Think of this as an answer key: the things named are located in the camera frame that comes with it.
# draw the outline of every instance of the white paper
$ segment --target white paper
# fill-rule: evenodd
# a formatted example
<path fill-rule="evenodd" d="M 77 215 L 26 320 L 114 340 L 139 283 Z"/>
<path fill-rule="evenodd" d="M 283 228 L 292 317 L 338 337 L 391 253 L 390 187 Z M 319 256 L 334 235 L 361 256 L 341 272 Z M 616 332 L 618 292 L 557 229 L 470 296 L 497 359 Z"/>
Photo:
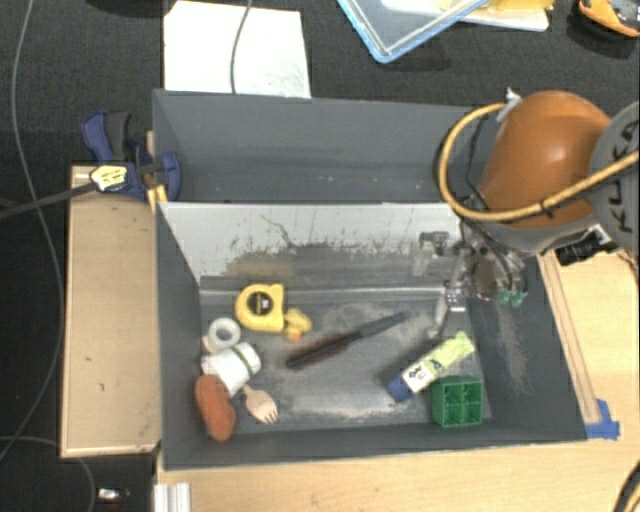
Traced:
<path fill-rule="evenodd" d="M 164 86 L 231 92 L 233 42 L 245 8 L 180 0 L 164 18 Z M 300 13 L 252 8 L 235 61 L 236 91 L 311 97 Z"/>

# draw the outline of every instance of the wooden table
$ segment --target wooden table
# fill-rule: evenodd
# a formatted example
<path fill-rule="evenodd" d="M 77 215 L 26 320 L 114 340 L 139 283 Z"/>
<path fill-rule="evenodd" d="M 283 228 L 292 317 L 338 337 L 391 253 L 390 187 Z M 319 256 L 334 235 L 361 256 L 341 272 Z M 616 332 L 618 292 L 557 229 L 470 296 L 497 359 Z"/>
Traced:
<path fill-rule="evenodd" d="M 75 199 L 70 217 L 62 455 L 149 451 L 160 436 L 157 338 L 147 317 L 153 311 L 153 241 L 145 231 L 151 215 L 141 203 L 101 196 Z M 99 288 L 91 261 L 133 262 L 129 270 L 139 281 Z M 615 255 L 567 268 L 552 259 L 541 265 L 563 339 L 575 331 L 580 340 L 577 352 L 567 342 L 578 387 L 582 382 L 587 394 L 592 387 L 608 402 L 621 422 L 617 442 L 170 473 L 159 463 L 158 482 L 190 482 L 194 512 L 611 512 L 640 460 L 637 288 Z M 98 323 L 79 313 L 89 300 L 104 312 Z M 109 323 L 109 314 L 118 308 L 130 314 L 132 307 L 138 321 Z M 593 409 L 586 399 L 583 412 Z"/>

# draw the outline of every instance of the blue tape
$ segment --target blue tape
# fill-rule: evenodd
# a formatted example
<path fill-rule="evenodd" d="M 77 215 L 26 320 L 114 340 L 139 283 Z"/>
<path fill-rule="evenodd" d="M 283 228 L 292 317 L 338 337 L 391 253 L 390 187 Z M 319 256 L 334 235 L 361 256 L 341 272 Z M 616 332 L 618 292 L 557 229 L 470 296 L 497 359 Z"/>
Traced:
<path fill-rule="evenodd" d="M 589 439 L 610 439 L 617 441 L 620 437 L 620 422 L 613 421 L 609 412 L 609 406 L 604 400 L 596 399 L 600 409 L 600 423 L 585 425 Z"/>

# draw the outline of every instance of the gray bin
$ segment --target gray bin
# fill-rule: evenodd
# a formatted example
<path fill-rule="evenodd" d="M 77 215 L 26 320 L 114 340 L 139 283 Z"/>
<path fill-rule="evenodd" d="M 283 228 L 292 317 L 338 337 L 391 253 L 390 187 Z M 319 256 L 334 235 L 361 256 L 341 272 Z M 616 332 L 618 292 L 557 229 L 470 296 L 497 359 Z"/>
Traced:
<path fill-rule="evenodd" d="M 430 169 L 465 110 L 155 93 L 156 152 L 178 152 L 185 201 L 161 205 L 157 217 L 167 470 L 586 438 L 533 260 L 521 308 L 470 301 L 444 326 L 443 337 L 463 328 L 476 344 L 477 354 L 453 372 L 483 379 L 482 425 L 444 430 L 431 422 L 428 391 L 395 404 L 385 389 L 435 343 L 429 333 L 459 235 Z M 472 175 L 494 134 L 488 123 Z M 453 172 L 464 173 L 468 151 L 464 143 L 456 148 Z M 419 235 L 433 231 L 447 232 L 449 247 L 415 276 Z M 219 444 L 208 438 L 193 397 L 200 337 L 209 321 L 232 313 L 250 282 L 285 284 L 288 305 L 315 322 L 312 339 L 394 311 L 410 318 L 300 372 L 283 368 L 293 348 L 283 337 L 243 330 L 263 359 L 252 384 L 273 394 L 280 421 L 257 424 L 235 398 L 236 433 Z"/>

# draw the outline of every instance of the yellow tape measure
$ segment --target yellow tape measure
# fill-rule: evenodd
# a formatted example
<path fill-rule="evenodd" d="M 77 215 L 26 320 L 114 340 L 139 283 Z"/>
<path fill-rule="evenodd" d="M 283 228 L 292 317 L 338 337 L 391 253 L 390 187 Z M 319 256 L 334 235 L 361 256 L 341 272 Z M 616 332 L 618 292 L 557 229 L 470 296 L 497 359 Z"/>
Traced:
<path fill-rule="evenodd" d="M 235 313 L 247 329 L 281 332 L 284 329 L 284 287 L 281 284 L 252 284 L 236 299 Z"/>

